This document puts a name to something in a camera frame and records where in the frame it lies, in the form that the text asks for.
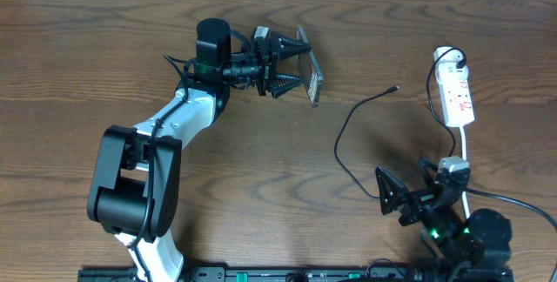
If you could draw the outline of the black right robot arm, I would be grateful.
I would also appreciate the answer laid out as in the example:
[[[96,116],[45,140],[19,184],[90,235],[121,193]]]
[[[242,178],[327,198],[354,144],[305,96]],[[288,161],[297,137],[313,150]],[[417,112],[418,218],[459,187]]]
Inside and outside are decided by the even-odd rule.
[[[479,209],[466,219],[453,209],[470,178],[470,165],[460,157],[442,158],[435,165],[419,161],[426,187],[411,191],[382,167],[375,169],[381,212],[400,212],[403,226],[420,223],[425,238],[437,247],[432,260],[413,265],[407,281],[512,281],[507,267],[510,221],[491,209]]]

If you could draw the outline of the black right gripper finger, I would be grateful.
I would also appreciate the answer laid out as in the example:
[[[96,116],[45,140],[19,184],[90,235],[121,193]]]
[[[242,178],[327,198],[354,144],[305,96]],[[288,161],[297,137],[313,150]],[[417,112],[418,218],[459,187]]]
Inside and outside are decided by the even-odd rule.
[[[378,166],[375,169],[379,187],[380,209],[383,215],[397,211],[407,202],[409,189],[393,174]]]
[[[426,186],[434,186],[435,185],[435,178],[438,171],[438,166],[435,165],[430,159],[428,158],[420,158],[419,159],[419,171],[421,173],[422,178],[424,179]]]

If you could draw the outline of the Galaxy S25 Ultra smartphone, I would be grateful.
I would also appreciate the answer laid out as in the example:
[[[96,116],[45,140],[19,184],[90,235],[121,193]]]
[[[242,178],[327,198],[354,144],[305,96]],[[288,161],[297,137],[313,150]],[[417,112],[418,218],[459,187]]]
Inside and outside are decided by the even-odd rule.
[[[307,35],[301,26],[299,26],[297,30],[297,39],[310,46]],[[308,51],[299,54],[299,75],[304,82],[310,105],[313,108],[317,108],[324,77],[311,46]]]

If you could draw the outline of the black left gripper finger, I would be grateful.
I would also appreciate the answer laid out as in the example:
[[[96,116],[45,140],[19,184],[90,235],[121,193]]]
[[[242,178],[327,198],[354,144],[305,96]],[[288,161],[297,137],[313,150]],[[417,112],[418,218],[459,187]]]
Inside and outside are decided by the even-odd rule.
[[[277,54],[280,61],[306,53],[311,48],[311,45],[303,40],[293,39],[275,32],[271,34],[271,50]]]
[[[273,98],[278,98],[293,88],[300,86],[302,83],[303,80],[300,76],[278,74],[271,82],[269,92],[272,94]]]

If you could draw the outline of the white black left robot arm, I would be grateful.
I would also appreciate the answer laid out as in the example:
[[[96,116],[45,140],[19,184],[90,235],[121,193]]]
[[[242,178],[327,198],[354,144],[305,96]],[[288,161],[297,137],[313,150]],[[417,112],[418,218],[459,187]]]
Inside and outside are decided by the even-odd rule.
[[[290,38],[259,26],[245,37],[220,18],[198,23],[196,56],[166,58],[179,76],[170,103],[132,127],[109,127],[101,139],[87,214],[126,247],[135,265],[83,269],[78,280],[190,279],[191,269],[171,234],[182,152],[224,111],[232,89],[256,87],[259,95],[277,98],[304,85],[315,106],[321,74],[278,72],[279,62],[290,57],[314,59],[303,29]]]

